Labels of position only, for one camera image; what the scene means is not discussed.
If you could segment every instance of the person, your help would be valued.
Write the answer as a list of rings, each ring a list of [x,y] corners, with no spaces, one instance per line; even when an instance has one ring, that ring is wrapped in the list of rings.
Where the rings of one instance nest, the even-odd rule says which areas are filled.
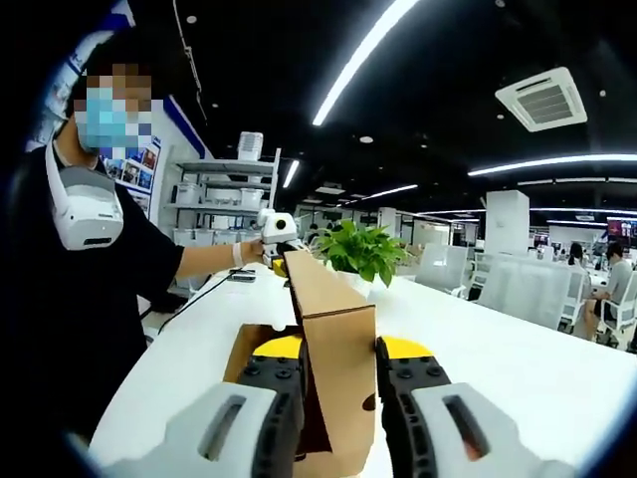
[[[601,318],[602,301],[611,301],[619,303],[626,292],[628,282],[631,275],[631,267],[628,261],[623,259],[623,249],[621,244],[611,242],[606,250],[606,259],[610,265],[610,273],[608,277],[608,286],[605,291],[593,294],[593,298],[586,302],[586,320],[587,338],[593,340],[599,320]],[[614,321],[612,309],[609,304],[604,304],[604,320]]]
[[[319,237],[319,227],[316,224],[310,224],[310,235],[308,236],[308,245],[312,244],[315,237]]]
[[[592,284],[590,282],[590,275],[583,265],[583,260],[584,253],[581,244],[573,242],[570,245],[570,250],[568,251],[568,265],[577,267],[581,270],[581,273],[584,276],[584,285],[582,287],[581,297],[584,299],[590,299],[592,296]]]
[[[119,184],[114,190],[123,226],[112,244],[76,251],[67,250],[60,239],[45,157],[52,153],[59,169],[81,167],[105,174],[100,149],[124,148],[138,140],[122,130],[128,133],[128,125],[149,112],[150,100],[163,98],[169,87],[164,80],[170,76],[161,73],[170,65],[161,62],[173,57],[157,51],[156,42],[154,36],[131,28],[95,47],[72,87],[68,119],[46,147],[20,158],[7,192],[12,265],[18,271],[12,280],[30,291],[29,301],[15,305],[18,319],[13,325],[28,362],[25,367],[55,420],[85,440],[91,439],[111,398],[146,349],[137,296],[152,302],[176,276],[262,261],[260,241],[175,245]],[[121,106],[124,119],[114,113]]]
[[[588,331],[587,324],[590,323],[591,319],[587,318],[586,315],[592,314],[592,312],[586,308],[586,301],[592,297],[592,284],[590,281],[590,275],[588,274],[588,271],[583,266],[582,262],[583,262],[582,247],[579,243],[573,242],[570,245],[570,250],[568,253],[568,265],[578,268],[583,276],[581,297],[584,301],[583,307],[581,308],[579,312],[579,318],[583,318],[583,320],[580,320],[578,318],[575,321],[575,324],[573,327],[573,335],[577,337],[581,337],[581,338],[587,337],[587,331]]]

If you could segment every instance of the black t-shirt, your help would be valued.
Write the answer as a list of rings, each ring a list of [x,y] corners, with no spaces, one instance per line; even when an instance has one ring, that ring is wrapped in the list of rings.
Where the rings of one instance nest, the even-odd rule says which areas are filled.
[[[14,329],[43,406],[63,426],[90,437],[146,349],[136,295],[152,300],[165,292],[183,248],[117,185],[120,236],[106,248],[67,251],[53,222],[45,167],[43,147],[27,154],[10,191],[18,276],[11,280],[25,292]]]

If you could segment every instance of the cardboard flap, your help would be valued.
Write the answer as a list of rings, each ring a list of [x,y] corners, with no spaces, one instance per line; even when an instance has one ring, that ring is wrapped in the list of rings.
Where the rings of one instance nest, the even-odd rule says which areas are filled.
[[[285,257],[303,318],[373,307],[309,252],[286,252]]]
[[[310,361],[329,443],[334,454],[369,449],[374,411],[363,405],[376,392],[373,310],[304,321]]]

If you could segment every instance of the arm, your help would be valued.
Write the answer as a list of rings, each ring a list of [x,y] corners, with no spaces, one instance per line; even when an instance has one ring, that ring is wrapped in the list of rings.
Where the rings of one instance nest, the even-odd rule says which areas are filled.
[[[233,246],[186,247],[181,256],[176,277],[213,274],[235,266]],[[263,262],[261,241],[242,242],[241,258],[244,264]]]

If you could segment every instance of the person sitting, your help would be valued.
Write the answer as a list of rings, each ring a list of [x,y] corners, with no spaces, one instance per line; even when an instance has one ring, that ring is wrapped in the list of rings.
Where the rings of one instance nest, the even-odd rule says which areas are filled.
[[[603,292],[593,294],[593,298],[586,302],[586,312],[584,319],[586,320],[586,337],[592,341],[599,325],[601,318],[602,301],[611,301],[619,303],[626,292],[628,281],[632,269],[628,261],[623,259],[623,250],[621,244],[611,242],[606,250],[606,259],[610,265],[610,273],[608,276],[608,286]],[[606,322],[616,321],[612,315],[610,304],[604,305],[604,320]]]
[[[588,311],[585,307],[586,305],[585,301],[592,297],[592,285],[590,282],[590,275],[588,274],[588,271],[586,271],[586,269],[583,266],[583,258],[584,258],[584,255],[583,255],[581,245],[577,242],[573,242],[570,245],[570,251],[568,255],[568,265],[578,268],[583,275],[583,281],[584,281],[582,285],[582,291],[581,291],[581,298],[584,301],[584,307],[582,307],[579,313],[579,316],[583,318],[583,321],[577,318],[575,320],[574,327],[573,327],[573,335],[580,338],[587,337],[588,328],[586,324],[588,324],[592,320],[592,319],[586,319],[586,314],[592,314],[592,311]]]

